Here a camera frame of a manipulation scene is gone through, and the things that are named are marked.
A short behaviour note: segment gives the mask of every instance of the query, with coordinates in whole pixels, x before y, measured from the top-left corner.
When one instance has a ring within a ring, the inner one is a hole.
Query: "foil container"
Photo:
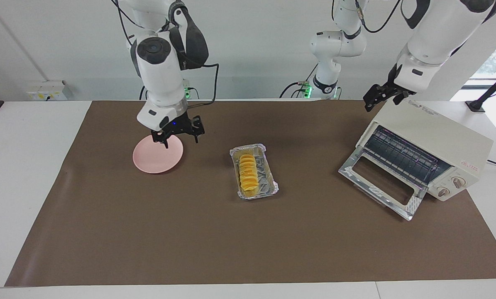
[[[235,147],[229,151],[229,155],[231,156],[231,159],[233,159],[233,166],[235,167],[235,176],[239,188],[238,195],[245,201],[272,196],[279,191],[278,183],[274,181],[265,152],[266,147],[263,144]],[[253,191],[243,191],[242,187],[240,187],[239,159],[242,155],[246,154],[253,155],[255,157],[255,163],[257,164],[257,179],[259,181],[259,191],[257,193]]]

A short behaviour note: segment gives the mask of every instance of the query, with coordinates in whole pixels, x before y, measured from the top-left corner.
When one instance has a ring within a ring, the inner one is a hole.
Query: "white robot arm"
[[[369,0],[359,0],[365,8]],[[335,24],[340,31],[318,32],[310,40],[310,51],[318,58],[318,70],[309,81],[312,97],[331,98],[342,69],[337,57],[356,57],[366,49],[366,37],[353,0],[339,0],[333,8]]]
[[[399,104],[425,91],[433,76],[485,21],[496,13],[496,0],[413,0],[415,10],[401,13],[414,30],[388,81],[364,96],[366,110],[394,97]]]
[[[121,0],[133,10],[144,32],[136,36],[130,53],[137,74],[147,88],[147,102],[137,120],[151,129],[155,142],[168,148],[167,139],[190,134],[198,142],[205,133],[200,116],[189,119],[182,70],[201,68],[208,47],[187,7],[180,0]]]

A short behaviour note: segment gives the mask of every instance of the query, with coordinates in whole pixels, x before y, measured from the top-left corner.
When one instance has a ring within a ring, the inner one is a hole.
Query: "brown mat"
[[[218,102],[182,161],[132,163],[143,104],[94,102],[6,286],[496,278],[496,241],[467,192],[407,222],[340,176],[374,113],[362,102]],[[243,202],[229,149],[261,142],[279,183]]]

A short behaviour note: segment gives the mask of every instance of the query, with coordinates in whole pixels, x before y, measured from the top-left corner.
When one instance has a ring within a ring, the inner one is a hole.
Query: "wall socket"
[[[183,79],[183,88],[185,89],[185,99],[190,100],[191,99],[191,91],[189,90],[189,87],[191,86],[191,83],[187,79]]]
[[[72,96],[63,81],[29,82],[26,93],[31,100],[69,100]]]

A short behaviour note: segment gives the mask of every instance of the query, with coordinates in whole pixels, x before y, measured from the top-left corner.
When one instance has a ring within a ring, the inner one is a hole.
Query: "oven label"
[[[437,117],[439,115],[435,110],[427,108],[427,107],[423,106],[422,104],[419,104],[415,100],[408,100],[408,103],[411,104],[412,106],[414,106],[415,108],[419,108],[421,111],[425,112],[426,114],[432,115],[434,117]]]
[[[466,168],[468,168],[468,169],[470,169],[470,170],[472,170],[472,171],[474,171],[474,172],[476,172],[476,173],[478,173],[478,172],[479,172],[479,168],[478,168],[478,167],[476,167],[475,165],[473,165],[473,164],[469,163],[468,161],[464,161],[464,160],[462,160],[461,164],[462,164],[464,167],[466,167]]]

